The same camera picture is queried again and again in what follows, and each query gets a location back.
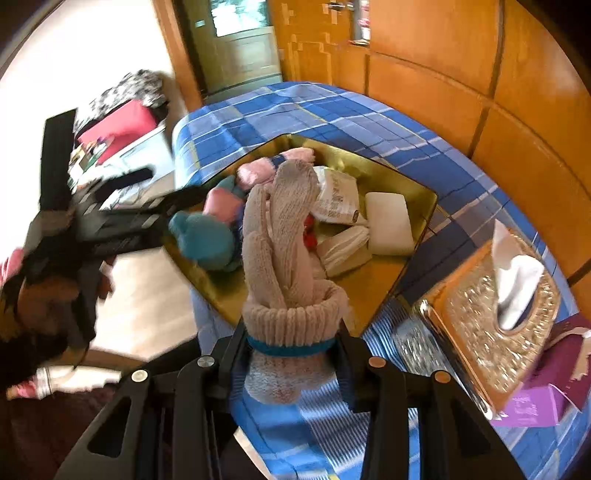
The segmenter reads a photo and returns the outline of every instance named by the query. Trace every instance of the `white wall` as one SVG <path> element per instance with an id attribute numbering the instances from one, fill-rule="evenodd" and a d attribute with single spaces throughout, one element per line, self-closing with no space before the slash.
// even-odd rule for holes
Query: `white wall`
<path id="1" fill-rule="evenodd" d="M 23 45 L 0 79 L 0 262 L 38 210 L 46 118 L 138 69 L 174 76 L 151 0 L 66 0 Z M 164 89 L 171 129 L 186 110 L 173 80 Z"/>

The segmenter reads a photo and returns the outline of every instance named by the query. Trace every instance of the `gold tray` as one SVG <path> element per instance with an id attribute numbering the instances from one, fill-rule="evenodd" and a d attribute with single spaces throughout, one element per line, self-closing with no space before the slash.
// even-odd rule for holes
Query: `gold tray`
<path id="1" fill-rule="evenodd" d="M 367 192 L 391 192 L 404 195 L 416 251 L 437 205 L 435 192 L 401 174 L 393 167 L 318 140 L 296 134 L 280 135 L 239 158 L 205 182 L 203 186 L 205 190 L 210 190 L 221 179 L 235 174 L 240 165 L 260 157 L 272 157 L 294 147 L 313 148 L 316 154 L 315 165 L 325 165 L 356 178 L 360 210 L 366 218 L 365 194 Z M 202 209 L 203 203 L 195 205 L 192 210 Z M 346 225 L 317 223 L 315 231 L 320 242 L 327 236 L 335 235 L 346 228 L 348 228 Z M 180 254 L 175 239 L 171 235 L 166 237 L 164 248 L 197 291 L 228 322 L 233 325 L 238 324 L 242 304 L 247 295 L 242 269 L 239 268 L 231 273 L 207 272 Z M 369 325 L 382 302 L 393 292 L 410 259 L 411 257 L 374 255 L 365 265 L 332 279 L 343 287 L 349 296 L 353 319 L 349 319 L 347 323 L 351 335 L 359 336 Z"/>

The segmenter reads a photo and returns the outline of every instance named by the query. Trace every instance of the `blue plaid tablecloth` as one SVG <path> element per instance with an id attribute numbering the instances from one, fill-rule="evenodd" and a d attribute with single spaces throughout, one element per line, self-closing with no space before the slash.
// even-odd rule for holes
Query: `blue plaid tablecloth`
<path id="1" fill-rule="evenodd" d="M 397 168 L 430 187 L 439 206 L 400 282 L 412 303 L 492 236 L 499 219 L 528 239 L 560 287 L 557 321 L 577 312 L 564 275 L 538 232 L 481 169 L 435 132 L 357 93 L 318 83 L 280 83 L 188 114 L 175 127 L 177 187 L 199 184 L 253 148 L 282 133 L 298 133 Z M 202 344 L 231 333 L 193 292 Z M 363 334 L 374 355 L 402 367 L 392 342 L 395 318 L 387 304 Z M 591 424 L 590 402 L 553 428 L 498 428 L 530 479 L 559 478 Z M 263 406 L 244 392 L 233 415 L 273 475 L 280 479 L 358 479 L 369 417 L 352 414 L 336 381 L 304 392 L 297 404 Z M 410 478 L 419 478 L 418 431 L 410 418 Z"/>

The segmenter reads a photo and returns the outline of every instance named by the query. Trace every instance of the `ornate tissue box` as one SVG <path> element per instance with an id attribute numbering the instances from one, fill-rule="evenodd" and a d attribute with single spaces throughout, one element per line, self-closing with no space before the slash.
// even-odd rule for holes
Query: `ornate tissue box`
<path id="1" fill-rule="evenodd" d="M 523 255 L 537 254 L 512 235 Z M 501 410 L 534 369 L 560 306 L 544 269 L 521 321 L 499 327 L 492 240 L 415 304 L 459 380 L 488 418 Z"/>

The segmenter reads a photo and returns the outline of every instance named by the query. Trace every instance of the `door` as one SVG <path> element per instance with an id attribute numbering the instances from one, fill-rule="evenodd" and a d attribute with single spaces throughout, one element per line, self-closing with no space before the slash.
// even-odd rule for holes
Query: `door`
<path id="1" fill-rule="evenodd" d="M 351 40 L 348 2 L 269 0 L 285 80 L 333 85 Z"/>
<path id="2" fill-rule="evenodd" d="M 265 0 L 182 0 L 207 93 L 281 73 Z"/>

